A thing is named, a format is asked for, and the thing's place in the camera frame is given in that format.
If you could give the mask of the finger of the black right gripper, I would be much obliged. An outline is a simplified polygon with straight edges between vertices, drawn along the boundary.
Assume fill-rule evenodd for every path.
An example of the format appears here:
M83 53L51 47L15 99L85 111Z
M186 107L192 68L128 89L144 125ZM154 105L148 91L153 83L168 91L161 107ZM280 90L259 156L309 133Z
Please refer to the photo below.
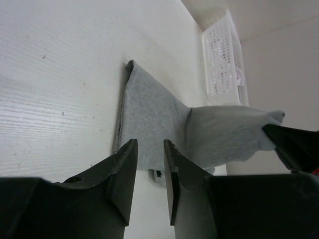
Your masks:
M292 172L319 172L319 133L267 124L263 131L275 145L275 152Z

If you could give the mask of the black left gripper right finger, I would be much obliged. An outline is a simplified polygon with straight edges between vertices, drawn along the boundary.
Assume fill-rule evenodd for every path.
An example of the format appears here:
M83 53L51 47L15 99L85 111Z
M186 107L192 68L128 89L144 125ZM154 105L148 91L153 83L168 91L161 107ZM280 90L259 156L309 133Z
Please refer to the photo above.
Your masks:
M316 239L319 180L306 173L213 176L164 141L170 224L178 239Z

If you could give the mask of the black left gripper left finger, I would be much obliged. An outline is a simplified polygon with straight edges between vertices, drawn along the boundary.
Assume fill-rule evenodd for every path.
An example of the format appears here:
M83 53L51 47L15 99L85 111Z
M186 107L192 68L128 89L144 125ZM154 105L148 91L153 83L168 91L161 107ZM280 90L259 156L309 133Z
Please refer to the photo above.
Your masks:
M0 180L3 239L121 239L129 225L138 142L66 181Z

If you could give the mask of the grey tank top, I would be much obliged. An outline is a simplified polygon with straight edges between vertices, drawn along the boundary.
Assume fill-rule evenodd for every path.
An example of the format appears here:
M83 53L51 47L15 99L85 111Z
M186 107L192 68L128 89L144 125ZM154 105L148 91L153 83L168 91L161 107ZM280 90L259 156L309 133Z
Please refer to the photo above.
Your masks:
M263 111L247 106L190 108L135 61L125 67L115 149L130 139L139 144L138 169L153 174L166 186L163 142L168 139L189 160L213 174L217 166L244 162L257 151L272 151L263 132L267 124L281 125L282 110Z

